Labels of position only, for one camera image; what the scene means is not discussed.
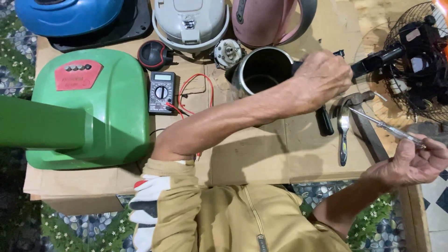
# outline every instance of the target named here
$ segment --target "rice cooker lid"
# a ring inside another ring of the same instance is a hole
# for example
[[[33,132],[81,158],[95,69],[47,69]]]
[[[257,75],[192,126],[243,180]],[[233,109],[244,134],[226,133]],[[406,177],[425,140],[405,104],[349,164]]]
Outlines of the rice cooker lid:
[[[222,29],[224,0],[156,0],[156,4],[157,23],[170,36],[181,39],[182,30],[195,29],[203,37]]]

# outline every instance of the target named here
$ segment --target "pink electric kettle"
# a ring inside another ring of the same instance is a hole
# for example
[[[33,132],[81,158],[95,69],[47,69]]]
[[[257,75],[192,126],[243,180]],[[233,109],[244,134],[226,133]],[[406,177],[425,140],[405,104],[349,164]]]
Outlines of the pink electric kettle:
[[[300,23],[285,34],[297,3]],[[233,30],[243,44],[251,47],[287,44],[305,33],[316,9],[317,0],[233,0]]]

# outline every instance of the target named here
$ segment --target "person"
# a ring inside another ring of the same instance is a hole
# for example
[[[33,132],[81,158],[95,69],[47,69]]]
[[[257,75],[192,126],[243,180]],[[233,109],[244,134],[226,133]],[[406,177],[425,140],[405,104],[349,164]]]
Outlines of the person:
[[[315,52],[287,81],[244,99],[206,109],[157,138],[142,181],[134,185],[130,221],[138,252],[342,252],[357,213],[381,194],[435,180],[448,149],[423,135],[425,150],[399,142],[393,158],[368,168],[354,184],[318,204],[306,219],[301,197],[281,185],[248,184],[201,190],[193,156],[232,133],[310,113],[346,91],[352,71],[341,56]]]

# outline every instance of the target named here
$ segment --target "black base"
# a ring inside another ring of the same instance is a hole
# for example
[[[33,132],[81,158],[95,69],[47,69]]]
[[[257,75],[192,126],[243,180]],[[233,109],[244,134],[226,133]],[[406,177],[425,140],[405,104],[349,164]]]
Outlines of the black base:
[[[53,48],[65,53],[142,39],[151,32],[151,7],[147,0],[125,0],[118,16],[107,26],[82,35],[47,39]]]

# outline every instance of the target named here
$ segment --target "hand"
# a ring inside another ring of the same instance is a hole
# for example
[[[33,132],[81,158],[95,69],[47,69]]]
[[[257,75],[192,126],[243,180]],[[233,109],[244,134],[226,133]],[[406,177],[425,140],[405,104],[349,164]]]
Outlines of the hand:
[[[328,50],[314,52],[304,58],[303,64],[287,82],[288,91],[295,95],[300,113],[310,113],[352,85],[353,72],[341,56]]]
[[[387,190],[434,181],[448,167],[448,149],[424,135],[415,136],[423,140],[425,150],[416,150],[411,140],[402,139],[391,161],[373,165],[361,177],[377,179]]]

